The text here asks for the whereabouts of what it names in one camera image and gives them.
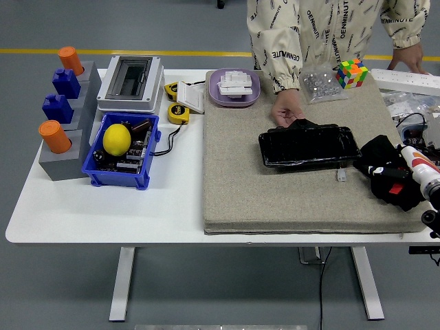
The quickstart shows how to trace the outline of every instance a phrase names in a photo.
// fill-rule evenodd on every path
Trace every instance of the yellow floor line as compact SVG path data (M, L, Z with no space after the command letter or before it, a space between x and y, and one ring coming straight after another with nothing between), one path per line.
M206 56L206 57L251 57L250 52L210 52L177 50L110 50L77 49L83 55L148 55L148 56ZM0 48L0 54L57 54L58 49ZM391 61L391 55L366 55L366 60ZM440 62L440 56L424 56L424 61Z

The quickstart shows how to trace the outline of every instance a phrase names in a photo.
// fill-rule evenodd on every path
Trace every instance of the blue plastic bin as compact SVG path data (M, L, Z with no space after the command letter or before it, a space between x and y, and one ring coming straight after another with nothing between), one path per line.
M137 124L145 119L149 119L153 123L151 131L151 139L146 147L146 156L139 173L123 173L111 172L106 170L97 170L96 163L93 158L95 150L103 149L102 138L105 131L112 124L120 124L121 122L128 122L131 125ZM84 164L82 165L82 172L90 176L91 184L93 186L126 186L136 187L138 190L146 190L149 185L150 177L149 171L151 162L153 161L156 144L160 141L161 132L157 129L159 117L156 115L146 115L141 113L107 113L101 122L101 127L96 134L95 141L90 148Z

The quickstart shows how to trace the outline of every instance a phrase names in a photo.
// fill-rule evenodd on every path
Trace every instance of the hand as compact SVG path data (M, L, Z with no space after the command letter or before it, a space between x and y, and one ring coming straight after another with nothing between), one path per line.
M278 126L288 127L297 119L305 119L300 104L300 92L297 89L280 91L271 110Z
M421 48L421 43L417 43L408 48L394 49L393 59L388 66L388 70L394 70L398 62L403 62L414 74L429 74L421 67L423 57L424 51Z

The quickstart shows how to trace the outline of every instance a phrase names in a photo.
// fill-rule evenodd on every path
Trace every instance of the lemon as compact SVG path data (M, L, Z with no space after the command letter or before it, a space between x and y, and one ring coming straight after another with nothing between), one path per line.
M131 145L129 130L122 124L113 124L105 131L102 138L104 150L112 156L124 155Z

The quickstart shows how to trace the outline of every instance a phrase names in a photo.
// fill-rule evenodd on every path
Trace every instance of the orange cylinder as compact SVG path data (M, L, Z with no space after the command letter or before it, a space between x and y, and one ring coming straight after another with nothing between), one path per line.
M75 76L79 76L84 72L84 68L81 65L75 48L71 46L63 47L58 50L58 56L60 56L63 67L65 69L72 69L75 73Z
M53 153L65 153L72 146L72 141L56 120L45 121L38 128L38 132Z

